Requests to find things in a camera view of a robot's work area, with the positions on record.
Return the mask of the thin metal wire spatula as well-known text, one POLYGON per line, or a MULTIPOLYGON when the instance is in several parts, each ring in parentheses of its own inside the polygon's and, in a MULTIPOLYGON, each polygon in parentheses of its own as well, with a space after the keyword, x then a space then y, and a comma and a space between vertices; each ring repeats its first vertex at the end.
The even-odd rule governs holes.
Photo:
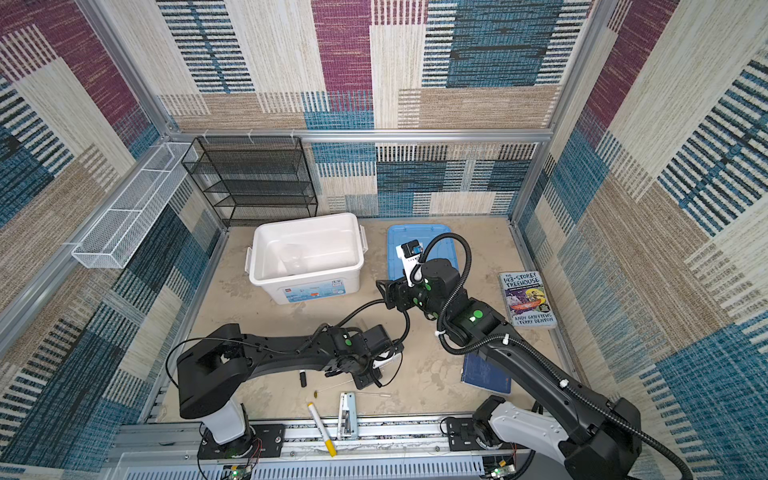
POLYGON ((332 389, 322 389, 322 390, 314 390, 312 393, 312 399, 319 399, 320 397, 329 397, 332 395, 343 395, 343 394, 354 394, 354 395, 367 395, 372 397, 379 397, 379 398, 391 398, 392 394, 388 392, 372 392, 372 391, 359 391, 359 390, 332 390, 332 389))

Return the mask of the white plastic storage bin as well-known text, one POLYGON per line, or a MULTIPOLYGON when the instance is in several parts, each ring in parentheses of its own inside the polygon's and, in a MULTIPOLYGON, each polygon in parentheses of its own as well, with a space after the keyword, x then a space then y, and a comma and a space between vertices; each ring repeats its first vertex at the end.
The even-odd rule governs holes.
POLYGON ((266 223, 246 251, 250 283, 279 305, 354 294, 360 288, 366 231, 352 213, 266 223), (289 275, 278 256, 283 244, 299 244, 307 271, 289 275))

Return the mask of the clear plastic beaker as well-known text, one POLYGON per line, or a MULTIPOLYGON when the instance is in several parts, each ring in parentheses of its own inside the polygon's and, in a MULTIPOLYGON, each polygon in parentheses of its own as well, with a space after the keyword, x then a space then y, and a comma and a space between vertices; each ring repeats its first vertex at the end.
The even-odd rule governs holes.
POLYGON ((283 244, 278 248, 278 256, 289 275, 298 275, 307 271, 307 264, 301 245, 283 244))

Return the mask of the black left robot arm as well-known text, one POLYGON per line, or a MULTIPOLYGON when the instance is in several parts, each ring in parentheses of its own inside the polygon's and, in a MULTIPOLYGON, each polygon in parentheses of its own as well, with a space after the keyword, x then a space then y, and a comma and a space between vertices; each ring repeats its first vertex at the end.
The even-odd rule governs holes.
POLYGON ((403 341, 376 325, 366 331, 323 324, 308 336, 264 337, 226 324, 191 343, 177 359, 179 414, 201 420, 229 402, 241 384, 289 371, 349 374, 363 389, 380 385, 377 361, 401 353, 403 341))

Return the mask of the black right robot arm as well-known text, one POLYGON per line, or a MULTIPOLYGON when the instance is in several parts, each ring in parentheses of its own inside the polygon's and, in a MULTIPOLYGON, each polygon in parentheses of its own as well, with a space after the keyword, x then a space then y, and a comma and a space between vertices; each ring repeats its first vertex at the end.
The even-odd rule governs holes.
POLYGON ((533 348, 501 313, 467 294, 449 261, 430 260, 420 272, 419 282, 404 277, 377 281, 387 308, 419 308, 456 347, 477 344, 481 359, 505 371, 544 410, 526 411, 499 396, 489 397, 472 417, 481 447, 526 447, 563 464, 574 479, 627 478, 642 444, 607 416, 615 413, 637 427, 635 407, 626 400, 611 402, 533 348))

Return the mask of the white yellow marker pen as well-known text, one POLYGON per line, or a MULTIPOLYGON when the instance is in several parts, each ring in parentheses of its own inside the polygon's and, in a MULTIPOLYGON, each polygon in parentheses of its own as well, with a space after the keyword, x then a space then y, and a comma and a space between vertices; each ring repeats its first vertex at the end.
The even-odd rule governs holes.
POLYGON ((307 407, 308 407, 308 411, 309 411, 309 413, 310 413, 310 415, 311 415, 311 417, 312 417, 312 419, 313 419, 313 421, 314 421, 318 431, 321 434, 321 437, 322 437, 323 443, 324 443, 324 445, 326 447, 326 450, 328 451, 328 453, 329 453, 329 455, 331 457, 336 457, 337 456, 336 447, 335 447, 335 445, 333 443, 333 440, 332 440, 332 438, 330 436, 330 433, 329 433, 327 427, 325 426, 325 423, 324 423, 323 419, 321 418, 321 416, 320 416, 320 414, 319 414, 315 404, 313 402, 309 402, 307 407))

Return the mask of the dark blue book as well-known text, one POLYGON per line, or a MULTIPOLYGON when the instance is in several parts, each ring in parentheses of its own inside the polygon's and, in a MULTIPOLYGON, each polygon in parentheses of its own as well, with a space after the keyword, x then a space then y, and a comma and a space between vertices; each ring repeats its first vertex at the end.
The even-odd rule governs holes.
POLYGON ((499 395, 512 393, 512 380, 509 375, 482 359, 477 353, 464 356, 461 382, 499 395))

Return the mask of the colourful treehouse book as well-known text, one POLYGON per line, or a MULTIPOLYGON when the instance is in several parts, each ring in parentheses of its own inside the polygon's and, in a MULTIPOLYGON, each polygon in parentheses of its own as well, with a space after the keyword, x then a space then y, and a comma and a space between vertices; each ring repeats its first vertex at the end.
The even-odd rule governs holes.
POLYGON ((538 271, 503 272, 499 275, 505 313, 516 328, 554 329, 552 302, 538 271))

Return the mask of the metal clamp bracket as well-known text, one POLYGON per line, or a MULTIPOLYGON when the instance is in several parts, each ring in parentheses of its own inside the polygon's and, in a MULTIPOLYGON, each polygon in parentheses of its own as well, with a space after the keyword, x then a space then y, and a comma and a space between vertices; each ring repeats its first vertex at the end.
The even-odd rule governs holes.
POLYGON ((339 401, 337 439, 357 440, 359 431, 356 396, 353 392, 342 392, 339 401))

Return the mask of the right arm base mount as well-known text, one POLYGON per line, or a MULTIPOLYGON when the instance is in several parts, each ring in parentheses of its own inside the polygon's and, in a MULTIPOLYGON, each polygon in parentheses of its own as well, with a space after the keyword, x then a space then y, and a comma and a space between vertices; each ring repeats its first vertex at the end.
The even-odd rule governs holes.
POLYGON ((451 452, 480 450, 512 450, 526 446, 502 441, 492 430, 490 418, 493 411, 506 400, 498 395, 489 396, 470 417, 446 416, 439 428, 447 438, 451 452))

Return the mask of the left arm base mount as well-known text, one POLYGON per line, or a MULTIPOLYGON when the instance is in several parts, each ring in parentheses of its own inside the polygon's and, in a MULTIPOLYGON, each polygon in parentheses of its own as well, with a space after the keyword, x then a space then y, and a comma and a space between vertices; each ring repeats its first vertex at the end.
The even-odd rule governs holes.
POLYGON ((254 460, 277 458, 283 448, 284 424, 252 424, 245 435, 227 443, 217 443, 207 427, 198 448, 199 460, 254 460))

